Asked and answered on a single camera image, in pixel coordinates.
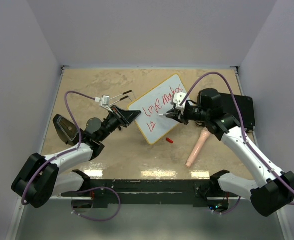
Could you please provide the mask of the wire whiteboard stand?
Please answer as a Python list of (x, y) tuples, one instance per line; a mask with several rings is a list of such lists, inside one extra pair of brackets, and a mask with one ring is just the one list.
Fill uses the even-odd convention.
[(121, 102), (125, 99), (131, 100), (129, 94), (132, 94), (132, 93), (133, 93), (132, 90), (128, 90), (128, 91), (125, 91), (117, 96), (110, 98), (109, 99), (109, 106), (115, 105), (116, 103)]

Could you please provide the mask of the yellow framed whiteboard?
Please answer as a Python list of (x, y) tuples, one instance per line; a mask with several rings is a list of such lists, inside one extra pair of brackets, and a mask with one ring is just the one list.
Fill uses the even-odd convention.
[(178, 125), (174, 120), (159, 116), (172, 109), (171, 100), (175, 93), (187, 93), (177, 74), (159, 83), (127, 106), (128, 110), (141, 112), (135, 119), (135, 124), (149, 145), (155, 144)]

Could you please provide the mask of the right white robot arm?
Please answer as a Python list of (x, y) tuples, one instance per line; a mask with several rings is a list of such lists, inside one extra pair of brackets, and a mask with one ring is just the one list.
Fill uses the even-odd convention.
[(294, 200), (294, 173), (284, 172), (253, 144), (238, 119), (226, 112), (220, 93), (207, 88), (199, 92), (197, 102), (187, 100), (185, 93), (175, 93), (165, 117), (187, 125), (189, 121), (204, 124), (207, 130), (224, 143), (242, 161), (253, 180), (237, 177), (227, 170), (211, 176), (210, 192), (225, 192), (249, 200), (254, 209), (268, 217)]

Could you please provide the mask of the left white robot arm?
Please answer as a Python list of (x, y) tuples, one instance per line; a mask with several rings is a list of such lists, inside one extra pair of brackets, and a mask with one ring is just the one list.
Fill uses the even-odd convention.
[(38, 153), (30, 155), (13, 180), (11, 190), (22, 198), (23, 204), (34, 208), (43, 206), (51, 196), (59, 193), (87, 195), (90, 184), (85, 174), (74, 170), (67, 177), (59, 175), (95, 159), (104, 148), (103, 140), (116, 129), (128, 127), (140, 114), (140, 110), (124, 110), (113, 105), (105, 119), (89, 119), (84, 130), (76, 129), (75, 124), (59, 114), (55, 115), (53, 124), (56, 132), (70, 148), (45, 156)]

